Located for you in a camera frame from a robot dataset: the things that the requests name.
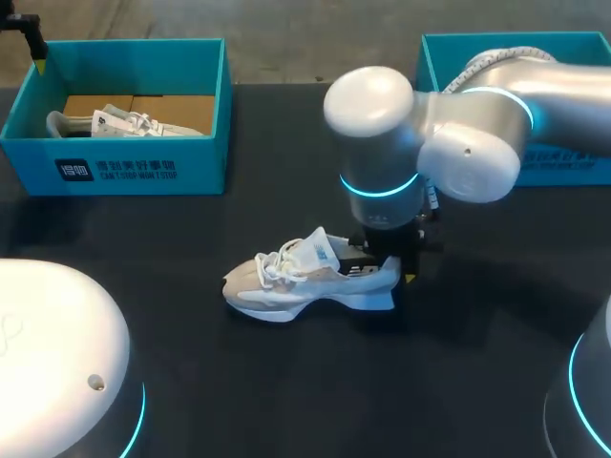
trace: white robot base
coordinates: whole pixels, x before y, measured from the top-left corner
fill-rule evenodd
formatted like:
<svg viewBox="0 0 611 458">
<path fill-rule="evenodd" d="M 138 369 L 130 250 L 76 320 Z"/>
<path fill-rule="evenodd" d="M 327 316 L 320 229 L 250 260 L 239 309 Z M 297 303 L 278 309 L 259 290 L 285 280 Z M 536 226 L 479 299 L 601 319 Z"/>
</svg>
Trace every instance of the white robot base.
<svg viewBox="0 0 611 458">
<path fill-rule="evenodd" d="M 0 260 L 0 455 L 134 458 L 146 409 L 127 324 L 86 275 Z"/>
<path fill-rule="evenodd" d="M 579 338 L 547 393 L 543 431 L 553 458 L 611 456 L 611 300 Z"/>
</svg>

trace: shoe sole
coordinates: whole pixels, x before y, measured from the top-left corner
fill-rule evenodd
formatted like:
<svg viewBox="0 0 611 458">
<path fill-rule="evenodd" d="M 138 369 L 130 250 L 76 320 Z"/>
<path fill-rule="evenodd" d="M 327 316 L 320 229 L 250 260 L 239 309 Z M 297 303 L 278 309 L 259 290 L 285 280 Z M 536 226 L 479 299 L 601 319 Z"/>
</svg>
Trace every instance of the shoe sole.
<svg viewBox="0 0 611 458">
<path fill-rule="evenodd" d="M 293 305 L 285 310 L 253 310 L 251 308 L 244 308 L 231 303 L 230 300 L 225 298 L 229 305 L 239 312 L 242 312 L 244 315 L 256 320 L 271 323 L 292 322 L 295 320 L 295 317 L 297 317 L 297 315 L 299 315 L 308 305 L 315 301 L 319 301 L 320 299 L 331 299 L 332 301 L 339 302 L 352 310 L 368 312 L 380 312 L 392 310 L 394 308 L 394 301 L 392 300 L 392 294 L 390 291 L 369 294 L 335 294 Z"/>
</svg>

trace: yellow label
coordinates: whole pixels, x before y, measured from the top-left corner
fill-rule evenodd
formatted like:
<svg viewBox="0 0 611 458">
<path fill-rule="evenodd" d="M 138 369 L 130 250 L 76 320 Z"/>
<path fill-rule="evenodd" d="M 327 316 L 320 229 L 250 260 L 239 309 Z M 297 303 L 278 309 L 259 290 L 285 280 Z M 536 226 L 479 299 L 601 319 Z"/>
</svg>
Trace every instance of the yellow label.
<svg viewBox="0 0 611 458">
<path fill-rule="evenodd" d="M 45 72 L 47 61 L 45 59 L 34 60 L 34 65 L 36 66 L 36 69 L 38 69 L 38 73 L 42 75 Z"/>
</svg>

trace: white sneaker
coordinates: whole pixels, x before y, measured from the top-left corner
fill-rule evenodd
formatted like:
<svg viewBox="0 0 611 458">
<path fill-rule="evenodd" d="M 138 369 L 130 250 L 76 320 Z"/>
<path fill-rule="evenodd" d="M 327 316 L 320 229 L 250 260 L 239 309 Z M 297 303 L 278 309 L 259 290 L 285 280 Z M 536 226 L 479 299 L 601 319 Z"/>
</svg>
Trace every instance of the white sneaker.
<svg viewBox="0 0 611 458">
<path fill-rule="evenodd" d="M 267 322 L 293 320 L 307 305 L 332 299 L 355 310 L 391 310 L 391 290 L 399 282 L 398 258 L 375 259 L 328 236 L 319 227 L 307 239 L 285 243 L 278 252 L 259 253 L 225 277 L 227 302 Z"/>
<path fill-rule="evenodd" d="M 186 127 L 163 124 L 147 114 L 125 112 L 113 105 L 95 110 L 93 116 L 65 116 L 60 112 L 47 115 L 47 133 L 52 138 L 70 136 L 201 136 Z"/>
</svg>

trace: blue led ring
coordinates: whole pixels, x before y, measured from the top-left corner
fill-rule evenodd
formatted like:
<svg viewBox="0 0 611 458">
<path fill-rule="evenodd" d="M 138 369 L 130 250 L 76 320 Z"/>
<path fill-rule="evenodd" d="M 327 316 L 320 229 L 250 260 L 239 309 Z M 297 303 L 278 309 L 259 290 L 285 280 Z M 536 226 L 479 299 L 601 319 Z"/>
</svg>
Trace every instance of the blue led ring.
<svg viewBox="0 0 611 458">
<path fill-rule="evenodd" d="M 577 352 L 577 347 L 579 345 L 579 342 L 581 342 L 582 338 L 583 338 L 583 334 L 581 334 L 581 337 L 579 337 L 579 340 L 575 344 L 575 348 L 573 348 L 573 353 L 571 353 L 571 359 L 569 360 L 569 388 L 571 390 L 571 396 L 573 397 L 573 404 L 575 405 L 575 409 L 577 410 L 577 414 L 581 418 L 583 425 L 588 430 L 590 435 L 594 438 L 594 440 L 597 442 L 597 444 L 600 446 L 600 448 L 606 451 L 607 455 L 611 456 L 611 449 L 602 441 L 602 439 L 599 437 L 596 431 L 590 426 L 590 423 L 585 418 L 585 415 L 583 414 L 583 411 L 581 410 L 581 406 L 579 405 L 579 401 L 577 400 L 577 394 L 575 393 L 575 387 L 573 385 L 573 360 L 575 359 L 575 353 Z"/>
<path fill-rule="evenodd" d="M 132 435 L 132 440 L 127 445 L 123 453 L 120 454 L 118 458 L 125 458 L 127 454 L 132 450 L 134 443 L 136 442 L 136 438 L 140 433 L 140 429 L 142 428 L 142 421 L 144 420 L 144 409 L 146 408 L 146 391 L 144 390 L 144 384 L 142 384 L 142 408 L 140 409 L 140 418 L 137 421 L 136 430 Z"/>
<path fill-rule="evenodd" d="M 402 184 L 401 186 L 399 186 L 398 188 L 394 188 L 391 189 L 390 191 L 385 191 L 383 193 L 368 193 L 366 191 L 360 191 L 352 186 L 350 186 L 348 184 L 348 182 L 344 179 L 344 177 L 342 177 L 340 175 L 340 179 L 342 180 L 342 183 L 344 184 L 344 186 L 346 186 L 346 188 L 351 192 L 356 194 L 357 196 L 362 196 L 364 198 L 387 198 L 388 196 L 392 196 L 394 194 L 400 193 L 401 191 L 403 191 L 404 189 L 408 188 L 408 186 L 410 186 L 412 183 L 414 183 L 416 181 L 416 179 L 418 178 L 418 174 L 414 174 L 413 177 L 410 178 L 410 180 L 405 183 Z"/>
<path fill-rule="evenodd" d="M 517 95 L 510 93 L 509 91 L 505 91 L 504 89 L 500 89 L 500 88 L 491 88 L 489 86 L 482 86 L 480 88 L 466 89 L 462 93 L 463 94 L 466 94 L 466 93 L 493 93 L 493 94 L 505 95 L 506 97 L 509 97 L 512 100 L 514 100 L 515 103 L 517 103 L 520 107 L 524 109 L 529 119 L 531 120 L 531 129 L 535 128 L 535 119 L 533 118 L 533 112 L 531 112 L 531 109 L 528 108 L 528 105 L 526 105 L 526 103 L 524 103 L 524 100 L 519 98 Z"/>
</svg>

